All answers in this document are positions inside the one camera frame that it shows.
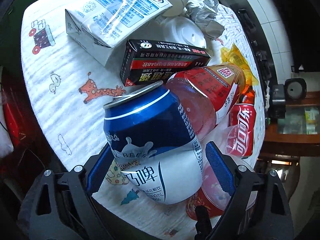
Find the black box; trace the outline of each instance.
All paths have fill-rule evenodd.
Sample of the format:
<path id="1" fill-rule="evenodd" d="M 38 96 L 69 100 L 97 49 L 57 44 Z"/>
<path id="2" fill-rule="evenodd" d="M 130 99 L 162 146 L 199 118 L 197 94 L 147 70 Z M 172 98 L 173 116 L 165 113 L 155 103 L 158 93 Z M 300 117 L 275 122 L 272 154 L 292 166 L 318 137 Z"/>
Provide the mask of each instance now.
<path id="1" fill-rule="evenodd" d="M 210 56 L 206 49 L 166 42 L 128 40 L 120 78 L 125 87 L 167 82 L 179 71 L 206 66 Z"/>

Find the bolt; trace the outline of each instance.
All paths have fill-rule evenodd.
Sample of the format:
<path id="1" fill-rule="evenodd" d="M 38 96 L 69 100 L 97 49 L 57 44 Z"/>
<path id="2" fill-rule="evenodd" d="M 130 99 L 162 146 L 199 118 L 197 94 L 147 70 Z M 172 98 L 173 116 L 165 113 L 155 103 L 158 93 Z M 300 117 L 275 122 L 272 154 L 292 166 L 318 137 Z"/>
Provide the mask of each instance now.
<path id="1" fill-rule="evenodd" d="M 75 170 L 75 172 L 80 172 L 80 171 L 82 171 L 82 166 L 78 165 L 78 166 L 74 167 L 74 170 Z"/>
<path id="2" fill-rule="evenodd" d="M 50 170 L 46 170 L 45 172 L 44 172 L 44 175 L 45 176 L 49 176 L 51 174 L 51 171 Z"/>
<path id="3" fill-rule="evenodd" d="M 238 169 L 239 171 L 245 172 L 247 170 L 247 167 L 244 165 L 239 165 Z"/>
<path id="4" fill-rule="evenodd" d="M 277 176 L 277 172 L 275 170 L 270 170 L 269 173 L 273 177 Z"/>

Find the black round speaker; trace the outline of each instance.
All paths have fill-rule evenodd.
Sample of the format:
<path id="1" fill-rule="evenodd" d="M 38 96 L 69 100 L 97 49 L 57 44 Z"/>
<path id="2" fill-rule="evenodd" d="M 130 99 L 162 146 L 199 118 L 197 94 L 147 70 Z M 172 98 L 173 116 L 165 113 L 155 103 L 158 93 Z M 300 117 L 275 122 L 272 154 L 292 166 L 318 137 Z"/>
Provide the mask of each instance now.
<path id="1" fill-rule="evenodd" d="M 306 97 L 307 83 L 303 78 L 287 79 L 284 83 L 286 99 L 301 100 Z"/>

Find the red wheel print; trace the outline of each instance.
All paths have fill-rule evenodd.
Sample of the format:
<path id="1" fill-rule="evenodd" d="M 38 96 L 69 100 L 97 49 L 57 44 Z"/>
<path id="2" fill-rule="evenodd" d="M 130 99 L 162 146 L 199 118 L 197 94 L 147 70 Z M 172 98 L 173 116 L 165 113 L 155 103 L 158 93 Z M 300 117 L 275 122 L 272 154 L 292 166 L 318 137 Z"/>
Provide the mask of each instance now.
<path id="1" fill-rule="evenodd" d="M 33 28 L 33 29 L 29 32 L 29 36 L 31 37 L 31 36 L 35 35 L 35 33 L 36 33 L 36 29 Z"/>
<path id="2" fill-rule="evenodd" d="M 34 46 L 33 50 L 32 50 L 32 53 L 33 54 L 38 54 L 40 51 L 40 47 L 39 46 Z"/>

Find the glass cabinet door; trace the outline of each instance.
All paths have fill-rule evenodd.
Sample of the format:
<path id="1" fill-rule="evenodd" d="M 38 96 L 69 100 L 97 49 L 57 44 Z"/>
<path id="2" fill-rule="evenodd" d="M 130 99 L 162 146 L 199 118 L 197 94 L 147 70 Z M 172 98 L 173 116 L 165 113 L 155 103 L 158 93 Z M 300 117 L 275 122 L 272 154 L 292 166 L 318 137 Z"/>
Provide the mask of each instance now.
<path id="1" fill-rule="evenodd" d="M 320 106 L 287 106 L 284 119 L 278 119 L 280 134 L 320 134 Z"/>

